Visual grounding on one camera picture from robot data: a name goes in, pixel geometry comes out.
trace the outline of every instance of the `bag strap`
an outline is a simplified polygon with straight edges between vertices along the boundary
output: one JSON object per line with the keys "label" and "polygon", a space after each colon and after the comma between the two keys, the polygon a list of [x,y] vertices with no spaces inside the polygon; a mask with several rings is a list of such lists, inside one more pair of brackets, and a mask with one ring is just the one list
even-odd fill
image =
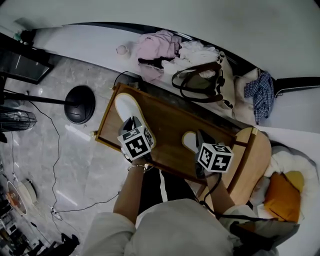
{"label": "bag strap", "polygon": [[[198,75],[201,72],[207,71],[207,70],[215,70],[215,71],[219,71],[221,69],[221,65],[218,64],[217,62],[210,62],[210,63],[205,63],[205,64],[201,64],[201,65],[197,65],[197,66],[192,66],[192,67],[188,67],[184,70],[178,71],[177,73],[175,73],[172,76],[171,79],[171,83],[173,85],[173,87],[177,88],[180,90],[181,95],[189,101],[192,102],[199,102],[199,103],[210,103],[210,102],[218,102],[221,101],[223,99],[223,96],[221,94],[218,95],[211,95],[208,98],[194,98],[194,97],[188,97],[186,95],[183,94],[183,90],[184,91],[188,91],[188,92],[192,92],[192,93],[199,93],[199,94],[206,94],[206,93],[212,93],[212,90],[210,89],[210,86],[207,89],[203,89],[203,88],[188,88],[186,87],[186,84],[191,80],[191,78],[194,75]],[[187,70],[192,70],[191,72],[188,73],[187,77],[182,81],[181,85],[177,85],[174,83],[174,79],[181,74],[184,71]],[[217,79],[217,83],[219,83],[219,86],[223,86],[225,83],[225,79],[223,77],[218,77]]]}

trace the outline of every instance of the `blue checkered shirt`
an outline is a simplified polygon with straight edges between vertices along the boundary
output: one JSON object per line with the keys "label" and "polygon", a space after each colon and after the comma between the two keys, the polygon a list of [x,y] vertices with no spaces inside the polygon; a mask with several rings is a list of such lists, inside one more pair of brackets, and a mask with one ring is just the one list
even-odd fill
{"label": "blue checkered shirt", "polygon": [[254,117],[257,125],[263,117],[268,118],[275,99],[271,75],[263,72],[257,80],[247,83],[244,87],[244,97],[253,98]]}

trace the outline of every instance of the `orange pillow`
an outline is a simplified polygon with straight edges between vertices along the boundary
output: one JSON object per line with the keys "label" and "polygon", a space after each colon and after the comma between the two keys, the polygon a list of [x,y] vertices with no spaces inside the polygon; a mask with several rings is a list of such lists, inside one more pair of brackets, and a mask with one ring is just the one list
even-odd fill
{"label": "orange pillow", "polygon": [[297,223],[300,213],[300,192],[284,174],[273,173],[265,195],[265,209],[279,221]]}

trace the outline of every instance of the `yellow cushion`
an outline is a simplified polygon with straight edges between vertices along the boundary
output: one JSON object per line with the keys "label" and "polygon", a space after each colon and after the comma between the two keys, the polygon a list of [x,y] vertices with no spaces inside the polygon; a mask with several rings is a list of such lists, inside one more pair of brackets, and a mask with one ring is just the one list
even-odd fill
{"label": "yellow cushion", "polygon": [[284,174],[291,184],[302,193],[305,185],[304,176],[298,170],[291,170]]}
{"label": "yellow cushion", "polygon": [[273,173],[265,195],[264,208],[280,221],[297,223],[300,202],[299,191],[286,179],[286,176],[277,172]]}

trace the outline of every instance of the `black round base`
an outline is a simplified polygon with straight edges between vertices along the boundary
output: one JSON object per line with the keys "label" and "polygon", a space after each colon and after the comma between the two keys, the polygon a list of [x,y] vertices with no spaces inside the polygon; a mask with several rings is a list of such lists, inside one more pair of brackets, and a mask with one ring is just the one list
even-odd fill
{"label": "black round base", "polygon": [[96,108],[94,92],[86,85],[79,85],[69,91],[65,100],[78,105],[64,105],[64,113],[71,123],[81,125],[90,120]]}

